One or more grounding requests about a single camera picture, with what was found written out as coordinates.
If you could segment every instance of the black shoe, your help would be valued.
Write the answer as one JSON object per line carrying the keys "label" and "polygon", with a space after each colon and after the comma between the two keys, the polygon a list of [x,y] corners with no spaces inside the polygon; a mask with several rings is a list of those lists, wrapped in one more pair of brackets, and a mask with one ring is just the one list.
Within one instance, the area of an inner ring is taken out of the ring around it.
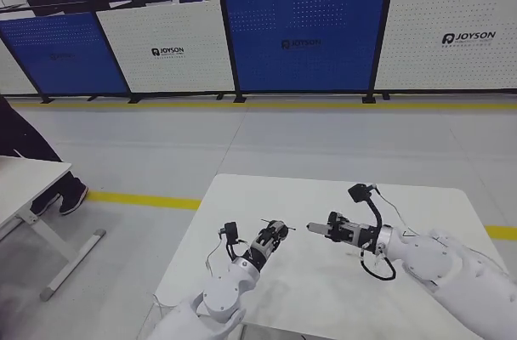
{"label": "black shoe", "polygon": [[31,204],[31,208],[30,208],[30,211],[36,215],[36,216],[41,216],[43,215],[43,213],[45,213],[47,211],[47,209],[52,206],[58,199],[60,198],[60,194],[56,194],[55,197],[51,198],[50,201],[48,201],[47,203],[41,203],[41,202],[37,202],[37,200],[35,200],[32,204]]}
{"label": "black shoe", "polygon": [[76,192],[77,194],[75,194],[74,196],[64,197],[64,200],[62,201],[62,207],[60,207],[61,215],[73,213],[81,206],[82,202],[85,200],[85,197],[88,193],[87,185],[79,181]]}

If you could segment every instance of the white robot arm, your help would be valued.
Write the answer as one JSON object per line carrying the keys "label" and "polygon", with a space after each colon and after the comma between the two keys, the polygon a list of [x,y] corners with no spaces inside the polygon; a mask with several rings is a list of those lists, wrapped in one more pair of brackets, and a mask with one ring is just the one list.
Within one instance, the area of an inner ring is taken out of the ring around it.
{"label": "white robot arm", "polygon": [[[282,221],[270,221],[258,233],[247,251],[238,257],[232,248],[239,243],[236,223],[228,223],[219,232],[226,235],[226,250],[232,263],[223,275],[213,276],[203,292],[181,302],[156,325],[148,340],[223,340],[243,320],[246,310],[240,296],[251,291],[260,278],[260,270],[280,243],[289,227]],[[204,322],[196,310],[204,303],[214,322]]]}
{"label": "white robot arm", "polygon": [[[485,340],[517,340],[517,286],[489,258],[462,245],[449,235],[432,231],[429,235],[402,236],[383,225],[370,200],[375,186],[358,184],[349,190],[355,202],[368,203],[377,226],[356,224],[331,212],[328,224],[308,224],[308,230],[361,249],[361,265],[369,274],[389,281],[396,277],[391,262],[402,268],[438,303],[472,332]],[[370,271],[364,251],[385,257],[390,277]]]}

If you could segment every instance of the black frame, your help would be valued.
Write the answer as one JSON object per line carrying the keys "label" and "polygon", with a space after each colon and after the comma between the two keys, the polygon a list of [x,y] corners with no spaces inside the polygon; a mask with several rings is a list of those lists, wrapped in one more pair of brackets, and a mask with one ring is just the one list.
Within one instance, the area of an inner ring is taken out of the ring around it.
{"label": "black frame", "polygon": [[381,49],[383,47],[383,38],[385,37],[385,29],[387,27],[387,19],[389,18],[389,8],[391,0],[383,0],[381,14],[379,15],[378,36],[376,38],[376,48],[374,49],[374,60],[372,62],[372,74],[370,75],[370,84],[366,97],[362,98],[362,104],[376,104],[374,98],[374,88],[376,87],[376,78],[378,77],[379,60],[381,59]]}
{"label": "black frame", "polygon": [[138,8],[144,7],[147,3],[147,0],[133,0],[131,3],[125,3],[123,5],[117,6],[115,8],[105,9],[105,6],[101,6],[96,3],[94,0],[86,0],[81,2],[74,3],[63,3],[63,4],[51,4],[51,5],[41,5],[41,6],[31,6],[28,8],[12,8],[12,9],[2,9],[1,13],[12,13],[12,12],[22,12],[22,11],[30,11],[34,9],[45,9],[45,8],[57,8],[60,11],[71,11],[71,9],[82,9],[84,8],[89,11],[93,17],[96,25],[99,28],[99,31],[104,39],[104,43],[107,46],[111,58],[115,63],[116,69],[119,73],[119,76],[122,78],[123,83],[127,91],[125,93],[44,93],[39,88],[38,84],[31,77],[30,73],[26,70],[21,60],[17,56],[16,52],[10,47],[7,39],[4,37],[0,30],[0,39],[2,40],[5,47],[13,56],[14,60],[19,65],[20,69],[24,72],[32,86],[37,90],[37,93],[29,93],[29,94],[8,94],[5,95],[7,97],[40,97],[44,104],[50,103],[53,99],[49,97],[89,97],[88,100],[94,100],[99,96],[102,97],[123,97],[130,98],[129,104],[135,104],[140,102],[142,99],[146,98],[172,98],[172,97],[182,97],[182,96],[195,96],[195,95],[213,95],[217,94],[217,100],[221,100],[226,94],[234,94],[236,96],[234,103],[243,103],[246,98],[243,96],[244,94],[365,94],[365,97],[362,97],[363,104],[373,104],[376,103],[374,98],[374,94],[382,94],[384,100],[389,100],[391,94],[517,94],[517,88],[499,88],[499,89],[376,89],[376,79],[378,75],[378,67],[379,61],[381,59],[381,51],[383,47],[383,39],[385,35],[385,30],[387,26],[387,19],[389,18],[389,8],[390,8],[390,0],[383,0],[380,20],[379,20],[379,28],[378,28],[378,37],[376,40],[376,47],[374,50],[373,61],[372,61],[372,72],[370,76],[370,82],[367,90],[340,90],[340,89],[332,89],[332,90],[256,90],[256,91],[242,91],[239,82],[239,76],[236,65],[236,57],[234,52],[234,43],[232,41],[232,34],[230,29],[230,20],[227,8],[227,0],[220,0],[221,13],[223,16],[223,25],[224,25],[224,34],[226,35],[226,42],[228,46],[228,53],[230,57],[230,68],[232,71],[232,78],[234,81],[234,91],[201,91],[201,92],[154,92],[154,93],[133,93],[128,85],[126,77],[122,72],[122,68],[119,65],[118,60],[113,52],[113,49],[107,39],[104,28],[99,22],[97,12],[103,10],[116,10],[116,9],[130,9],[130,8]]}

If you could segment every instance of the white desk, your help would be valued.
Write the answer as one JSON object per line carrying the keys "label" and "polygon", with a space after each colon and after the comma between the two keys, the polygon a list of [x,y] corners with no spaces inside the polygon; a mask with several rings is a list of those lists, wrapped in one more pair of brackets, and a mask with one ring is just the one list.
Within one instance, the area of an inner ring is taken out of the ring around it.
{"label": "white desk", "polygon": [[40,294],[43,301],[50,299],[105,234],[102,229],[96,230],[81,249],[74,250],[30,211],[31,202],[66,174],[70,167],[69,163],[0,156],[0,231],[13,218],[21,218],[68,260],[68,264]]}
{"label": "white desk", "polygon": [[[257,288],[243,296],[245,324],[339,340],[479,339],[422,291],[400,263],[395,266],[396,280],[376,280],[350,255],[356,255],[356,249],[307,231],[308,222],[325,223],[331,211],[375,224],[368,206],[355,204],[347,193],[353,184],[218,175],[156,290],[160,302],[175,305],[203,288],[209,275],[204,260],[219,241],[216,233],[224,223],[236,221],[240,238],[252,241],[265,226],[261,218],[280,219],[297,230],[272,254]],[[378,187],[416,231],[447,230],[503,265],[461,190]],[[376,195],[372,199],[384,223],[401,225],[392,207]],[[229,261],[221,247],[211,257],[213,272],[226,270]],[[367,262],[373,266],[373,257]],[[203,306],[199,312],[206,314]]]}

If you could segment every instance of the yellow stripe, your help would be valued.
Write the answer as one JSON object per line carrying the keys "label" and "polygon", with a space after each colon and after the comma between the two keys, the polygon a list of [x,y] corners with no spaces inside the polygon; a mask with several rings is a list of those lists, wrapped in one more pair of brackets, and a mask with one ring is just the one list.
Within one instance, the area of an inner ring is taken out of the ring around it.
{"label": "yellow stripe", "polygon": [[198,210],[200,200],[146,195],[118,194],[116,192],[90,191],[87,199],[121,204],[134,204],[149,207],[171,207],[173,209]]}
{"label": "yellow stripe", "polygon": [[53,102],[50,104],[12,102],[13,107],[23,108],[64,108],[64,109],[147,109],[147,108],[261,108],[261,109],[391,109],[391,110],[517,110],[517,103],[513,104],[470,104],[470,103],[339,103],[339,102],[305,102],[305,101],[276,101],[261,102],[249,100],[246,103],[231,103],[218,101],[197,102],[147,102],[138,104],[94,103],[94,102]]}
{"label": "yellow stripe", "polygon": [[[119,194],[116,192],[89,191],[87,199],[120,204],[149,207],[169,207],[172,209],[198,210],[200,200],[148,195]],[[487,225],[487,233],[492,239],[517,241],[517,228]]]}
{"label": "yellow stripe", "polygon": [[487,225],[486,230],[492,239],[517,241],[517,228]]}

